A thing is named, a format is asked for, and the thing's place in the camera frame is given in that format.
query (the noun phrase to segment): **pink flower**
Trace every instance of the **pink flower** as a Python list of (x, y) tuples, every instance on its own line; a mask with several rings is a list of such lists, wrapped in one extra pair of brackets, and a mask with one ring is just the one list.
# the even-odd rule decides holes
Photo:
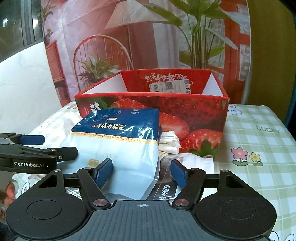
[(242, 159), (245, 161), (247, 159), (248, 152), (244, 151), (241, 147), (238, 147), (237, 149), (231, 149), (231, 153), (233, 154), (234, 159)]

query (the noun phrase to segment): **blue and white package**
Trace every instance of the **blue and white package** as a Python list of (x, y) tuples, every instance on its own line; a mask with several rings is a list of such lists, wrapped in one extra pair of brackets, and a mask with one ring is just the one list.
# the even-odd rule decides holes
[(102, 192), (111, 199), (145, 200), (158, 180), (160, 134), (159, 109), (98, 110), (64, 139), (60, 146), (74, 146), (79, 154), (74, 161), (58, 163), (58, 168), (76, 173), (110, 158), (113, 173)]

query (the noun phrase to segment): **yellow wall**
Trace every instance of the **yellow wall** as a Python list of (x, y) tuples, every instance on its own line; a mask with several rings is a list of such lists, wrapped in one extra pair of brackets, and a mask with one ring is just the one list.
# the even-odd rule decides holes
[(248, 0), (253, 70), (248, 104), (266, 105), (284, 121), (296, 72), (293, 16), (278, 0)]

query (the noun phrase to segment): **green checkered tablecloth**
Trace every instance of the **green checkered tablecloth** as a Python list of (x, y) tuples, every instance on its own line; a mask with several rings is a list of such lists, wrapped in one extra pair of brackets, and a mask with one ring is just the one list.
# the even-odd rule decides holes
[[(38, 146), (40, 148), (58, 147), (80, 119), (78, 109), (72, 102), (31, 134), (45, 136), (46, 142)], [(271, 109), (266, 106), (229, 106), (223, 140), (214, 160), (215, 173), (221, 169), (232, 171), (274, 205), (277, 222), (271, 239), (275, 241), (294, 241), (293, 234), (296, 234), (294, 160), (296, 142)], [(29, 176), (14, 175), (13, 178), (20, 186), (17, 197), (25, 185), (29, 186), (33, 182), (28, 182)], [(30, 177), (35, 182), (40, 178)]]

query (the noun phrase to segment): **red box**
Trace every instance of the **red box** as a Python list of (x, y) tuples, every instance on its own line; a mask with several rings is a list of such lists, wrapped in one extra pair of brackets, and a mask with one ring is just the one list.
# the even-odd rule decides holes
[(163, 131), (175, 131), (180, 153), (215, 156), (229, 98), (210, 70), (121, 71), (75, 95), (81, 117), (107, 108), (159, 108)]

